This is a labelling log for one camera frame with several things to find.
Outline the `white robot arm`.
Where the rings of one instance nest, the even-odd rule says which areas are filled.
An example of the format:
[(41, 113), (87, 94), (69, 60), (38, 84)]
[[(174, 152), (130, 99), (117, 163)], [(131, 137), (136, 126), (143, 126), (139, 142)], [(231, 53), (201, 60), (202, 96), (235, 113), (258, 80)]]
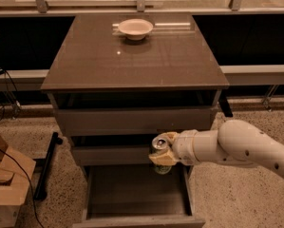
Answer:
[(160, 169), (213, 162), (226, 166), (262, 166), (284, 179), (284, 144), (242, 120), (217, 130), (166, 132), (152, 141), (151, 162)]

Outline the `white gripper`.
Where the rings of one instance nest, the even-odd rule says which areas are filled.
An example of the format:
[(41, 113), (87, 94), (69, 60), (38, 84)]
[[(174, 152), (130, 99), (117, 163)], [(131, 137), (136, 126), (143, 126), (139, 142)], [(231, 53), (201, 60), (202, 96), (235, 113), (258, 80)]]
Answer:
[(162, 137), (172, 143), (172, 150), (162, 150), (149, 155), (149, 159), (156, 165), (173, 166), (178, 161), (190, 166), (198, 163), (194, 153), (194, 138), (197, 130), (178, 132), (165, 132)]

